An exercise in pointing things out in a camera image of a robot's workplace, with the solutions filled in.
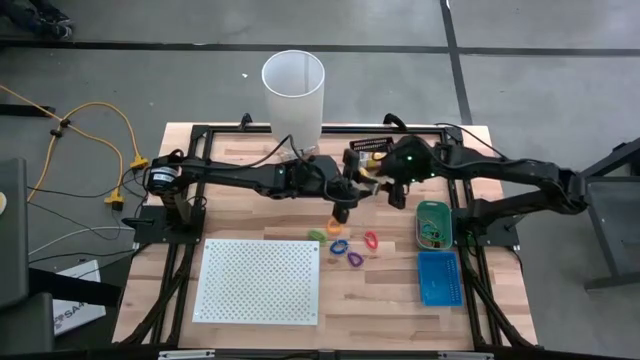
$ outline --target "white cylindrical container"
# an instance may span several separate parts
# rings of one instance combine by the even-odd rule
[[[324,66],[320,60],[298,50],[277,53],[264,63],[262,82],[276,140],[291,134],[297,150],[307,152],[316,147],[324,104]]]

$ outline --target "blue plastic tray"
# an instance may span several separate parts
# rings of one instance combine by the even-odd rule
[[[425,306],[462,306],[460,273],[454,252],[418,254],[420,297]]]

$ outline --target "concrete floor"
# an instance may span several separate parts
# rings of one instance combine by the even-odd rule
[[[170,0],[55,2],[78,23],[77,40],[206,43],[446,46],[437,0]],[[458,44],[487,47],[638,48],[640,5],[633,0],[450,0]],[[26,36],[8,24],[0,34]],[[2,84],[58,113],[88,101],[120,107],[144,155],[157,154],[168,121],[264,119],[260,68],[266,52],[150,52],[5,49]],[[325,120],[379,122],[394,112],[408,123],[460,123],[448,55],[318,53],[326,71]],[[510,157],[531,157],[580,170],[622,141],[640,136],[640,59],[463,56],[474,124],[488,125]],[[17,103],[0,94],[0,102]],[[74,119],[132,158],[122,121],[106,109]],[[55,123],[2,118],[0,153],[28,161],[29,183],[41,171]],[[67,134],[44,188],[99,193],[112,187],[117,163],[108,149]],[[523,190],[505,184],[505,193]],[[38,194],[35,202],[91,226],[114,220],[98,199]],[[126,204],[125,215],[137,202]],[[29,209],[30,248],[76,226]],[[539,213],[518,226],[527,292],[540,344],[555,350],[637,357],[640,286],[586,293],[608,275],[588,217]],[[105,242],[78,236],[41,255],[113,252],[131,233]],[[113,259],[102,259],[105,264]],[[43,262],[63,269],[78,257]],[[102,272],[124,284],[126,266]],[[108,343],[114,313],[60,338],[59,346]]]

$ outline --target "green container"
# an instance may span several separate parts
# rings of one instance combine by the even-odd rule
[[[423,201],[416,209],[416,243],[424,250],[446,250],[453,245],[451,210],[440,201]]]

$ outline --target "white pegboard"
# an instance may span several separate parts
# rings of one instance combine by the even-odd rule
[[[193,322],[318,324],[317,241],[207,239]]]

